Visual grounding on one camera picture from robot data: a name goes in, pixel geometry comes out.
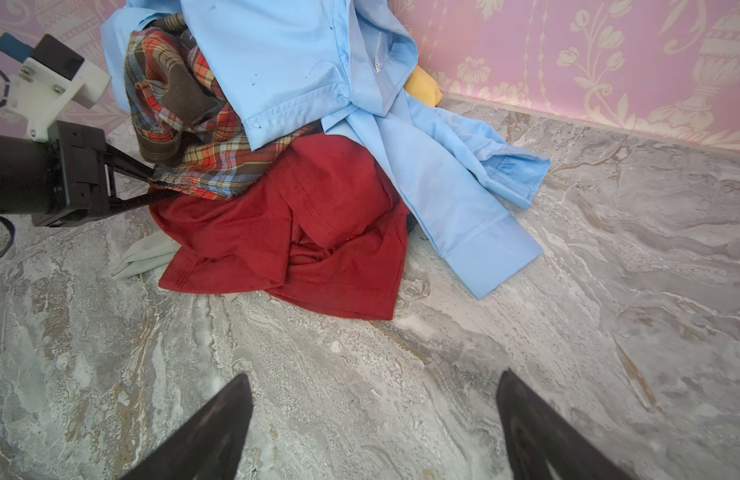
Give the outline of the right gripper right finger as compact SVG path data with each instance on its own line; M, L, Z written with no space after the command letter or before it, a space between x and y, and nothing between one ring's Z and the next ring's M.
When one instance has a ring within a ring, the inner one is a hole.
M516 479L629 479L510 369L497 389L506 451Z

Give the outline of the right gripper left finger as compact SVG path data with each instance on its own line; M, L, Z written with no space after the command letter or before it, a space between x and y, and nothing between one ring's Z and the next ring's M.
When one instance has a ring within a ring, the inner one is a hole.
M234 479L254 403L241 373L210 399L125 479Z

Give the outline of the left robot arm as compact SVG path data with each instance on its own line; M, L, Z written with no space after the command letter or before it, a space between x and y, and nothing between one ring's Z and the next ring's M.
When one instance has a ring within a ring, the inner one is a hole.
M76 227L172 198L151 186L122 199L115 175L151 183L154 169L106 141L99 128L55 122L49 139L0 135L0 215L29 215L38 227Z

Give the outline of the dark red cloth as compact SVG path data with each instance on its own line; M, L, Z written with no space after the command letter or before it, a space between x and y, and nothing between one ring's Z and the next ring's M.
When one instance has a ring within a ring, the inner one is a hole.
M180 195L151 214L179 246L163 289L264 291L330 316L394 315L409 211L372 154L350 139L299 138L244 195Z

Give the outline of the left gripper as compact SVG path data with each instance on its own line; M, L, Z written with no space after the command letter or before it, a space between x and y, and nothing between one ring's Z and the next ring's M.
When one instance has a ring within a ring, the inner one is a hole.
M106 165L146 183L155 169L107 144L99 128L57 121L49 129L47 146L52 197L46 213L32 216L35 226L80 226L178 195L169 189L152 189L129 199L110 198Z

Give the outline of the plaid flannel shirt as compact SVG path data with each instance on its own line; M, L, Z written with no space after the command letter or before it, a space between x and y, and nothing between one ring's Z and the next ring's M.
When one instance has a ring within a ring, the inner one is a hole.
M125 87L140 154L155 167L153 184L204 199L242 194L294 140L319 130L309 124L251 147L180 14L131 35Z

